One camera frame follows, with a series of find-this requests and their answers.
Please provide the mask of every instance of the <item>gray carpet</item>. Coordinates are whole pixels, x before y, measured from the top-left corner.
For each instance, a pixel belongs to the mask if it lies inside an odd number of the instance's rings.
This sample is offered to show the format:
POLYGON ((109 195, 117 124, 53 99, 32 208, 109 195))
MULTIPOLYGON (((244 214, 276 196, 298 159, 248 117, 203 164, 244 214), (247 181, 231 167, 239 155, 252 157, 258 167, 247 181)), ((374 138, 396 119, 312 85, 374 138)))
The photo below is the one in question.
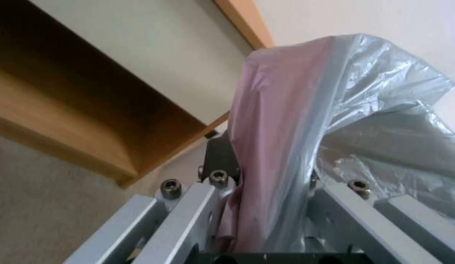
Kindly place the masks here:
POLYGON ((126 190, 112 180, 0 137, 0 263, 61 263, 133 194, 163 179, 196 180, 201 142, 126 190))

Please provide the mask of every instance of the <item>black metal plate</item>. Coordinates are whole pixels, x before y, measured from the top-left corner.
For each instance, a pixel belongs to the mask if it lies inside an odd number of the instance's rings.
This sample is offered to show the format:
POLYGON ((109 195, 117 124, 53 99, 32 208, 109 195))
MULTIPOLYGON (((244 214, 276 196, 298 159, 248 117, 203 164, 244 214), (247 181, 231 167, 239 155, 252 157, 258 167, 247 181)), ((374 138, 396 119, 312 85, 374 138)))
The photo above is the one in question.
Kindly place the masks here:
POLYGON ((185 264, 370 264, 361 253, 239 253, 193 254, 185 264))

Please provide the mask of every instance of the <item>wooden shelf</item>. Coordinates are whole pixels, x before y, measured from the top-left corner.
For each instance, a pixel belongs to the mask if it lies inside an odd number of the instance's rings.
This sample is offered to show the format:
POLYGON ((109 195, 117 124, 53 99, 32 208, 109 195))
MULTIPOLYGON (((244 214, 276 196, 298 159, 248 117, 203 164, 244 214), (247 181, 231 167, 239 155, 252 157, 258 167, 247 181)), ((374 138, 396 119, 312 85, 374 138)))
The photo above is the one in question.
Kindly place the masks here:
POLYGON ((202 124, 30 3, 0 1, 1 135, 125 187, 226 117, 202 124))

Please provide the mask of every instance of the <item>wooden board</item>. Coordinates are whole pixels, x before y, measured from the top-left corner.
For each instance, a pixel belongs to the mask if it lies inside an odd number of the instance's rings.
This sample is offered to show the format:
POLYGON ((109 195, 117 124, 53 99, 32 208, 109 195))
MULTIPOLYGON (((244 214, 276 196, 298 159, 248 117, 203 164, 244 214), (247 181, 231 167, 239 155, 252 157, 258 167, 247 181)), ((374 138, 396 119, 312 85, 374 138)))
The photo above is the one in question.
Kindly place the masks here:
POLYGON ((30 3, 0 2, 1 135, 128 186, 211 129, 30 3))
POLYGON ((205 125, 252 51, 210 0, 30 1, 205 125))
POLYGON ((273 39, 253 0, 213 0, 255 49, 273 47, 273 39))

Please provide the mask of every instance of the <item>screw hole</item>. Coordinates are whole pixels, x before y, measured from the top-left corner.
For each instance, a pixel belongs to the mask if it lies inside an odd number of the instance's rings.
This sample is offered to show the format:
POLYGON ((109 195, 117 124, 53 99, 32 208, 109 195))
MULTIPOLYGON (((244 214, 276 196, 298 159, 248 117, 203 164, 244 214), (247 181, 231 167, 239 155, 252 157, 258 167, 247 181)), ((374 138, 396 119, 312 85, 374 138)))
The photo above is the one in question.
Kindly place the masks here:
POLYGON ((366 184, 361 182, 361 181, 353 182, 353 185, 355 185, 358 188, 365 188, 366 187, 366 184))
POLYGON ((215 172, 215 173, 213 173, 213 176, 216 177, 216 178, 221 178, 221 177, 224 176, 224 173, 222 173, 222 172, 215 172))
POLYGON ((177 182, 175 182, 174 180, 169 180, 165 182, 164 186, 166 188, 174 188, 175 186, 177 186, 177 182))

